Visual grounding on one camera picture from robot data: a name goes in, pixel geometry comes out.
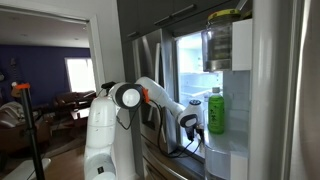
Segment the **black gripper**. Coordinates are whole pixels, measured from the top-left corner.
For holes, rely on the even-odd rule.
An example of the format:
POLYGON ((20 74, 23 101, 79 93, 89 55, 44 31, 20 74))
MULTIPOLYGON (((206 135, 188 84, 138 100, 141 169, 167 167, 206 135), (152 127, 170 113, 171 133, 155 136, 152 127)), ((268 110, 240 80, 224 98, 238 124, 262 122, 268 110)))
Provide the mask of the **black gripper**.
POLYGON ((187 138, 190 141, 194 140, 195 135, 198 136, 198 139, 202 141, 204 139, 204 128, 202 125, 193 125, 185 129, 187 138))

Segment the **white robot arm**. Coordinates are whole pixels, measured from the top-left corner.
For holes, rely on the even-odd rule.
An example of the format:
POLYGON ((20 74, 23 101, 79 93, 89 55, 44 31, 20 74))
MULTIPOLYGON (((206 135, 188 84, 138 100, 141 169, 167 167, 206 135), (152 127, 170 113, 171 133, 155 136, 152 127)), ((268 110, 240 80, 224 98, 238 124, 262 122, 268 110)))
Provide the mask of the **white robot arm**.
POLYGON ((166 90, 149 77, 140 77, 134 84, 114 83, 106 96, 97 97, 91 103, 84 154, 85 180, 116 180, 111 148, 117 114, 120 109, 136 109, 143 102, 158 109, 168 109, 186 130, 194 130, 202 120, 199 100, 190 100, 184 107, 172 100, 166 90))

